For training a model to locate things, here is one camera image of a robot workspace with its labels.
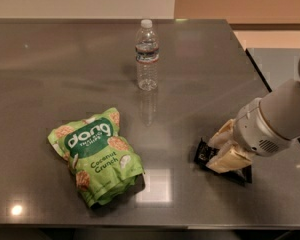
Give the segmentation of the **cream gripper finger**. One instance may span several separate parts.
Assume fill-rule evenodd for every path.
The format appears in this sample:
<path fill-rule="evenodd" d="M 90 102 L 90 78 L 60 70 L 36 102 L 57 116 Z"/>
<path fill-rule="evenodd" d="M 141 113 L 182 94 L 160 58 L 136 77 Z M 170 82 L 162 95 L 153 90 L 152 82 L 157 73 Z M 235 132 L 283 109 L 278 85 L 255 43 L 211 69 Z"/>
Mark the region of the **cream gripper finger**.
<path fill-rule="evenodd" d="M 237 144 L 225 144 L 206 166 L 217 173 L 226 173 L 245 168 L 252 164 L 253 152 Z"/>
<path fill-rule="evenodd" d="M 234 119 L 229 119 L 208 141 L 208 146 L 220 149 L 226 142 L 233 139 Z"/>

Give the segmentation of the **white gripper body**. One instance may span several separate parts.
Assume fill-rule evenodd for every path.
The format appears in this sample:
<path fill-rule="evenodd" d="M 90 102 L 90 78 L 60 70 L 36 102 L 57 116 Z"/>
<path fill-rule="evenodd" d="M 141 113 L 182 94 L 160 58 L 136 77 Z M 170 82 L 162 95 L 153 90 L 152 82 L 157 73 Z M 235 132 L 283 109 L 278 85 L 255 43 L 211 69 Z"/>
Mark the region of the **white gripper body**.
<path fill-rule="evenodd" d="M 270 157 L 289 148 L 292 141 L 279 136 L 267 124 L 260 101 L 260 98 L 255 98 L 239 110 L 233 126 L 233 139 L 249 152 Z"/>

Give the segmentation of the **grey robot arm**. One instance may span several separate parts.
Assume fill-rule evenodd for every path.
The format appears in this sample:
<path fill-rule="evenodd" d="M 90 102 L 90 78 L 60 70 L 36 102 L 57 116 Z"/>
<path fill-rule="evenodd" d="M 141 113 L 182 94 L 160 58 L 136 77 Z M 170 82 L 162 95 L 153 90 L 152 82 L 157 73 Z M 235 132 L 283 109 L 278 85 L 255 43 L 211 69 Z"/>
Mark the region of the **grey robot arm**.
<path fill-rule="evenodd" d="M 300 79 L 290 79 L 245 105 L 210 138 L 208 146 L 217 154 L 207 167 L 217 173 L 239 170 L 251 165 L 253 156 L 270 157 L 299 137 Z"/>

